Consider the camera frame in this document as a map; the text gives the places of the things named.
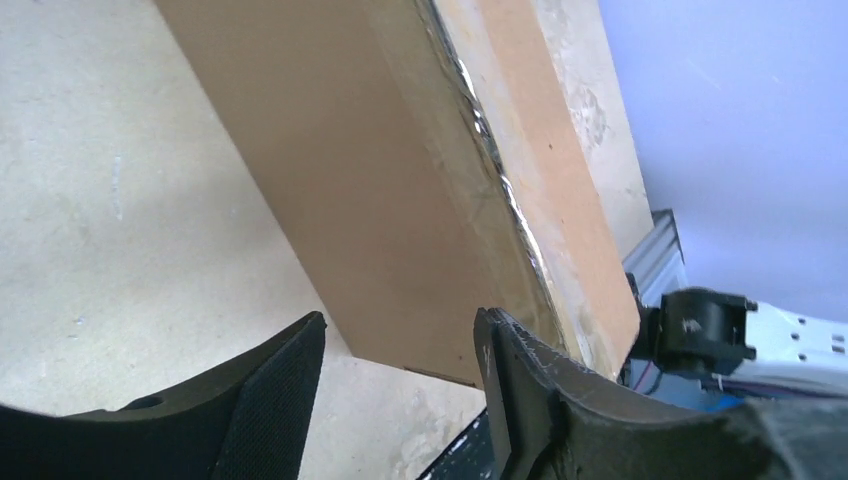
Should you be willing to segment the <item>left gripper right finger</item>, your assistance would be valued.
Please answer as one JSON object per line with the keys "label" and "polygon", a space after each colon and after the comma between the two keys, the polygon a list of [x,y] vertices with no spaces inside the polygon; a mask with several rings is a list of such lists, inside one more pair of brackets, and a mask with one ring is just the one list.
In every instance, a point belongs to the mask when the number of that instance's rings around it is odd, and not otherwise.
{"label": "left gripper right finger", "polygon": [[663,403],[552,349],[499,308],[474,344],[500,479],[843,479],[843,400]]}

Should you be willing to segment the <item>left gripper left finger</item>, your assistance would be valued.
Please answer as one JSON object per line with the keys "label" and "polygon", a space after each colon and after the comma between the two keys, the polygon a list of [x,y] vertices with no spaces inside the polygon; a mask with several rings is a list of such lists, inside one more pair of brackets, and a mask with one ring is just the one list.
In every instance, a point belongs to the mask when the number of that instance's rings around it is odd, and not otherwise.
{"label": "left gripper left finger", "polygon": [[257,347],[118,410],[1,408],[4,479],[295,479],[325,351],[311,312]]}

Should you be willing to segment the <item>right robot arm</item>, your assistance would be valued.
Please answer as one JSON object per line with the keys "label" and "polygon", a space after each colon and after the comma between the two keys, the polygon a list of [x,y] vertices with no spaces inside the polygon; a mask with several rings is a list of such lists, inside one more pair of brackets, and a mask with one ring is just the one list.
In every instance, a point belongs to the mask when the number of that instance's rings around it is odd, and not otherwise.
{"label": "right robot arm", "polygon": [[759,396],[847,396],[847,325],[755,301],[687,287],[637,305],[629,352],[661,372],[708,390]]}

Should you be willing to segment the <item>brown cardboard express box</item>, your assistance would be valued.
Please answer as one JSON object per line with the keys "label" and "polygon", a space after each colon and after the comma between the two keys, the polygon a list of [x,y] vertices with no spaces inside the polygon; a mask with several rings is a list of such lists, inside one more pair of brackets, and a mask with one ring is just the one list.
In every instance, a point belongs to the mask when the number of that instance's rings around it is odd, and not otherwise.
{"label": "brown cardboard express box", "polygon": [[351,352],[478,387],[500,307],[615,379],[650,207],[595,1],[161,1]]}

